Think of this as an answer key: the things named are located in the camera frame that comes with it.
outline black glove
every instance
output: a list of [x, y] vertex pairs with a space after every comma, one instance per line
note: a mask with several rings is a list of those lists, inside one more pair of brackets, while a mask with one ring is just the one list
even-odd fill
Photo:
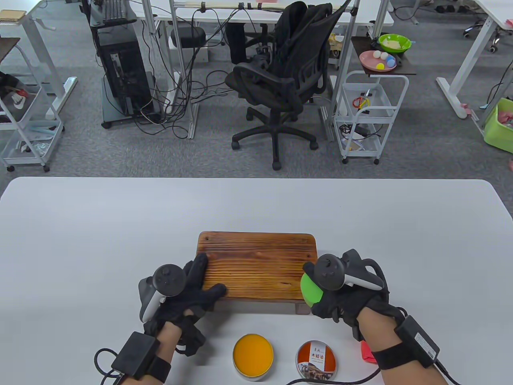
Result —
[[344, 322], [353, 328], [353, 335], [358, 340], [361, 340], [361, 335], [358, 330], [357, 317], [364, 307], [393, 317], [398, 324], [404, 320], [401, 311], [388, 303], [386, 285], [379, 291], [357, 285], [344, 285], [337, 291], [325, 290], [315, 280], [314, 267], [312, 262], [306, 262], [303, 265], [303, 271], [323, 291], [321, 301], [312, 306], [312, 314], [320, 318], [332, 318], [335, 322], [339, 322], [339, 317], [342, 317]]
[[[205, 343], [205, 337], [194, 324], [213, 307], [215, 302], [226, 295], [226, 286], [218, 283], [209, 290], [202, 290], [208, 258], [205, 253], [198, 254], [194, 261], [184, 266], [187, 276], [184, 290], [175, 297], [168, 297], [162, 303], [152, 319], [144, 324], [145, 334], [156, 336], [166, 321], [182, 329], [182, 337], [178, 345], [185, 346], [184, 353], [192, 355]], [[191, 310], [193, 315], [185, 316], [184, 312]]]

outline wooden shelf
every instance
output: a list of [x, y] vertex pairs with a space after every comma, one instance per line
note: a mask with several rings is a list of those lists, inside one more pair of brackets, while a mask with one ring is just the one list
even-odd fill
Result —
[[[374, 50], [372, 46], [370, 45], [371, 39], [366, 36], [353, 36], [351, 38], [351, 42], [354, 47], [354, 51], [356, 52], [356, 55], [360, 57], [360, 54], [365, 51]], [[415, 69], [415, 66], [408, 60], [405, 54], [402, 54], [399, 56], [399, 58], [402, 60], [403, 65], [397, 66], [392, 71], [389, 72], [376, 72], [371, 71], [370, 69], [365, 68], [362, 66], [363, 70], [367, 75], [416, 75], [417, 70]]]
[[0, 63], [18, 42], [19, 37], [0, 37]]

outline black chair seat cushion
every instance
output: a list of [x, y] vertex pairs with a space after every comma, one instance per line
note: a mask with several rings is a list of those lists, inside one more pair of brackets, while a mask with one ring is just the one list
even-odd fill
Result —
[[[235, 75], [233, 72], [230, 72], [225, 79], [225, 84], [230, 87], [231, 89], [237, 91], [244, 99], [246, 98], [245, 92], [243, 91], [242, 87], [239, 86], [235, 79]], [[272, 88], [266, 87], [266, 84], [263, 82], [257, 82], [254, 83], [250, 79], [246, 82], [246, 85], [248, 87], [249, 92], [253, 95], [253, 97], [261, 101], [261, 104], [281, 112], [292, 112], [292, 107], [284, 102], [284, 99], [281, 95], [276, 94], [275, 91]], [[312, 97], [314, 93], [314, 90], [310, 90], [308, 92], [303, 93], [300, 95], [301, 102], [306, 103], [308, 99]]]

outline white cart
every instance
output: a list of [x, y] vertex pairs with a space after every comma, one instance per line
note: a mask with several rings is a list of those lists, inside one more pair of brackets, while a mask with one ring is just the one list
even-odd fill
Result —
[[[18, 164], [40, 164], [43, 170], [48, 172], [50, 168], [47, 162], [57, 145], [61, 132], [64, 131], [64, 126], [40, 79], [34, 75], [34, 67], [30, 64], [23, 50], [17, 45], [18, 41], [19, 38], [0, 38], [0, 61], [13, 48], [16, 48], [25, 60], [32, 77], [35, 78], [37, 86], [31, 90], [35, 93], [34, 99], [23, 117], [18, 120], [14, 118], [11, 111], [9, 111], [4, 101], [0, 98], [0, 106], [10, 121], [10, 123], [1, 123], [1, 129], [14, 130], [0, 154], [0, 161], [9, 172], [14, 171], [14, 165]], [[45, 119], [48, 108], [54, 114], [52, 120]]]
[[[365, 72], [353, 71], [347, 74], [337, 95], [338, 108], [333, 119], [333, 130], [337, 136], [342, 163], [347, 163], [348, 157], [373, 157], [374, 164], [379, 164], [388, 135], [403, 103], [409, 80], [404, 75], [384, 73], [369, 75], [371, 79], [376, 79], [374, 83], [348, 83], [347, 79], [355, 74], [365, 74]], [[381, 78], [401, 79], [404, 82], [403, 90], [395, 105], [391, 104], [380, 84]], [[335, 87], [337, 77], [331, 76], [330, 80]], [[360, 109], [354, 107], [352, 101], [365, 95], [368, 95], [370, 106]], [[341, 127], [350, 128], [350, 132], [344, 133]], [[357, 127], [366, 128], [369, 134], [366, 137], [355, 134]]]

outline vr controller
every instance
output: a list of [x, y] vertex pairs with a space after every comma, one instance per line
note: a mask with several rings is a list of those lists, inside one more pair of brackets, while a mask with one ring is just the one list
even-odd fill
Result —
[[162, 265], [152, 277], [139, 282], [139, 297], [141, 311], [139, 318], [142, 322], [150, 321], [161, 303], [167, 297], [175, 297], [185, 288], [186, 275], [183, 269], [173, 264]]
[[333, 254], [319, 257], [313, 275], [319, 286], [325, 290], [336, 291], [343, 285], [357, 285], [371, 290], [385, 287], [383, 280], [369, 272], [365, 266], [373, 266], [374, 261], [363, 259], [355, 249], [351, 249], [338, 258]]

